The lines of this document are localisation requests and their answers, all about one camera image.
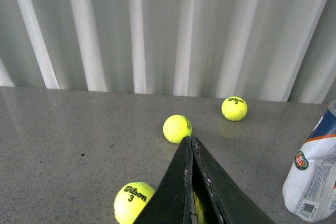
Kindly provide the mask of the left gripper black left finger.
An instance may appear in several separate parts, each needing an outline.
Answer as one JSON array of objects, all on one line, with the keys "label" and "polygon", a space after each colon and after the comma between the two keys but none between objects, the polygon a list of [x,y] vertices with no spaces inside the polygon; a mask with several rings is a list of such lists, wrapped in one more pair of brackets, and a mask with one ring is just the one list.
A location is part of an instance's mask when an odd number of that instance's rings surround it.
[{"label": "left gripper black left finger", "polygon": [[193,151],[191,138],[179,144],[159,187],[135,223],[191,223]]}]

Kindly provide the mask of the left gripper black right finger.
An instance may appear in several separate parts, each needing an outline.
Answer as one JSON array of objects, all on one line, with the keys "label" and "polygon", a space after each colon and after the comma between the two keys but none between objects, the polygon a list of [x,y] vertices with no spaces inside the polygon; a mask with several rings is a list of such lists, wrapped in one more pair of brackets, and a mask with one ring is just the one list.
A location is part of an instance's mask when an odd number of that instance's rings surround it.
[{"label": "left gripper black right finger", "polygon": [[191,143],[192,187],[198,223],[273,223],[198,138],[191,138]]}]

